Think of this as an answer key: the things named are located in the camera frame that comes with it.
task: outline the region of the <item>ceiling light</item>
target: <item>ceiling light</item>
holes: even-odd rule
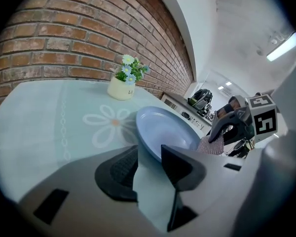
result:
[[[267,59],[269,61],[274,61],[281,55],[291,50],[294,46],[296,46],[296,33],[290,36],[288,40],[283,42],[276,49],[274,49],[269,55],[267,55]]]

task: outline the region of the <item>table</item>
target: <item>table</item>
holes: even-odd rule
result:
[[[131,100],[118,101],[107,94],[107,87],[107,82],[85,80],[19,84],[0,105],[0,187],[18,203],[68,162],[138,144],[138,207],[166,232],[175,190],[161,164],[141,144],[135,116],[145,106],[180,115],[143,88],[136,87]]]
[[[212,123],[208,119],[198,114],[197,110],[189,105],[184,97],[178,94],[166,92],[163,94],[161,101],[170,102],[171,104],[175,105],[174,110],[176,110],[179,114],[182,112],[189,114],[189,116],[192,117],[191,122],[200,130],[202,130],[204,134],[207,134],[211,130]]]

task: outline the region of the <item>artificial flower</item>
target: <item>artificial flower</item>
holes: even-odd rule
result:
[[[150,68],[147,65],[144,65],[143,69],[145,69],[146,73],[148,73],[150,71]]]
[[[128,76],[132,72],[132,68],[128,65],[122,67],[122,71]]]
[[[126,78],[126,83],[128,85],[133,85],[136,82],[136,77],[132,74],[128,75]]]
[[[130,56],[128,54],[125,54],[123,56],[123,63],[125,65],[131,65],[134,62],[134,60],[135,60],[134,57],[132,57],[132,56]]]

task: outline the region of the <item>flower pot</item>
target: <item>flower pot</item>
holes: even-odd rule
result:
[[[108,94],[117,100],[128,100],[134,95],[135,84],[128,85],[124,81],[120,81],[113,77],[108,87]]]

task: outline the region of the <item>brick wall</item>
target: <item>brick wall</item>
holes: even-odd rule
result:
[[[150,66],[137,85],[158,98],[184,95],[193,80],[161,0],[24,0],[0,35],[0,104],[27,80],[110,80],[123,54]]]

